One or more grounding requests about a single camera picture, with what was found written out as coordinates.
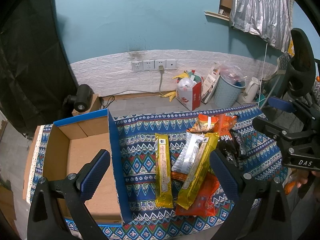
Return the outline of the person's right hand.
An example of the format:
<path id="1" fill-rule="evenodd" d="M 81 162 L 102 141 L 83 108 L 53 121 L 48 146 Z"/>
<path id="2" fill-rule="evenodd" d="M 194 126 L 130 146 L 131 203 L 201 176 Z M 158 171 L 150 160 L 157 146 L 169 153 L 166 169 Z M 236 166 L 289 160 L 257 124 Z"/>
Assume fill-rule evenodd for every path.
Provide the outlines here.
<path id="1" fill-rule="evenodd" d="M 305 185 L 308 182 L 309 174 L 319 177 L 319 172 L 317 171 L 295 170 L 290 176 L 290 181 L 285 184 L 285 194 L 288 195 L 293 190 L 294 186 L 300 188 L 302 185 Z"/>

